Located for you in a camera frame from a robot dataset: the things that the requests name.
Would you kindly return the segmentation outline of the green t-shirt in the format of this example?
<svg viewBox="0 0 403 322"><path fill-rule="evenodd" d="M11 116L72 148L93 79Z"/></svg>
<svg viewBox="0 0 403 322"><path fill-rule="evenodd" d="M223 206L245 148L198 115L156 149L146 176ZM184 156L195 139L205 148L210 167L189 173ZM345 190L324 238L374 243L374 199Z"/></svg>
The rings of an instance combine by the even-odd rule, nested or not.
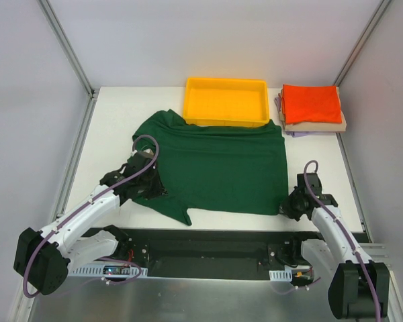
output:
<svg viewBox="0 0 403 322"><path fill-rule="evenodd" d="M288 195L281 128L188 125L158 111L132 136L137 150L159 149L165 195L135 202L187 226L189 209L275 216Z"/></svg>

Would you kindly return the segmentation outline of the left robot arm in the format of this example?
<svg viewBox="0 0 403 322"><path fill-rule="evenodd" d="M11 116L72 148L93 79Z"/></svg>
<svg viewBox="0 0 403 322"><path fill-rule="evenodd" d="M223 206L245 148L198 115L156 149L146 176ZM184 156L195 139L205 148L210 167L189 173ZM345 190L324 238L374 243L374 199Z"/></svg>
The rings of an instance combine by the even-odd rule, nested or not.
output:
<svg viewBox="0 0 403 322"><path fill-rule="evenodd" d="M115 225L83 237L94 223L126 201L162 195L157 164L141 169L127 164L125 168L126 174L119 170L107 173L80 205L61 218L38 231L29 227L19 235L13 268L23 278L26 297L53 293L70 272L94 260L129 259L130 237Z"/></svg>

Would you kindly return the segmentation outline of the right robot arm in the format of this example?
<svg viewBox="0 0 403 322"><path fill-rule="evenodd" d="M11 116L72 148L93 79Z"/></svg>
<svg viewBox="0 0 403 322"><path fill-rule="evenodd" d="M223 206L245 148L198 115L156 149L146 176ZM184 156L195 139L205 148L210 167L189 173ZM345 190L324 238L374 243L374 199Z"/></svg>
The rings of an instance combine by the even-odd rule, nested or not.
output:
<svg viewBox="0 0 403 322"><path fill-rule="evenodd" d="M328 304L336 319L374 319L388 314L390 272L360 246L343 221L332 195L315 195L296 186L281 204L290 219L306 215L322 239L307 239L289 247L295 264L309 262L328 285Z"/></svg>

